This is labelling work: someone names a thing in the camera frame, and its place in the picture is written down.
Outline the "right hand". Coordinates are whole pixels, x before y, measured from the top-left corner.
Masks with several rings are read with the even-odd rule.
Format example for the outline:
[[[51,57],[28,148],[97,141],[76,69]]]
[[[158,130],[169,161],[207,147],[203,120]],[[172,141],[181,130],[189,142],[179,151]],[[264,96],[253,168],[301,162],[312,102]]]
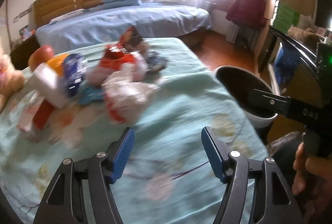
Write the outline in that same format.
[[[308,223],[331,223],[331,156],[307,156],[300,143],[293,164],[296,171],[292,192],[305,192],[304,208]]]

